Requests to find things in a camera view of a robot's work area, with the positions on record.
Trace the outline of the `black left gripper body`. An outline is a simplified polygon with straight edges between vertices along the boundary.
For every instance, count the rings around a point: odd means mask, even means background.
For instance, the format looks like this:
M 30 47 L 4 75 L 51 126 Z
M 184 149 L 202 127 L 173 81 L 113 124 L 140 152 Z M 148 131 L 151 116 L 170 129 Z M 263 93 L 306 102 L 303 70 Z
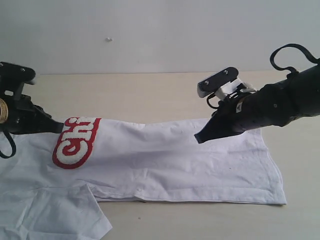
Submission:
M 50 115 L 33 104 L 31 97 L 22 94 L 19 99 L 0 96 L 0 130 L 15 135 L 50 132 Z

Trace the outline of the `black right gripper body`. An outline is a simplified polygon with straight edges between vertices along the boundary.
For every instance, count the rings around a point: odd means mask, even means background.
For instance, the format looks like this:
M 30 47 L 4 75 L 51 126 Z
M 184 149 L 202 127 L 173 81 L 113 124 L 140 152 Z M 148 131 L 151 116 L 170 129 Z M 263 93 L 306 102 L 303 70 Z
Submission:
M 268 126 L 283 127 L 296 114 L 288 91 L 278 84 L 267 84 L 255 93 L 221 106 L 194 137 L 202 144 L 240 135 L 248 130 Z

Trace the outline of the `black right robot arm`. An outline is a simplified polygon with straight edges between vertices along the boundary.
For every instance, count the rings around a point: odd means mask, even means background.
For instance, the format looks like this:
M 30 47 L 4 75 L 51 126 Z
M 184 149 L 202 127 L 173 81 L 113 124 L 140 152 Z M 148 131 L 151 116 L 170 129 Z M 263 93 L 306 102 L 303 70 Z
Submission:
M 285 80 L 259 90 L 243 82 L 238 70 L 228 67 L 197 85 L 200 98 L 217 97 L 208 123 L 195 134 L 202 144 L 268 126 L 284 127 L 303 117 L 320 114 L 320 67 L 290 73 Z

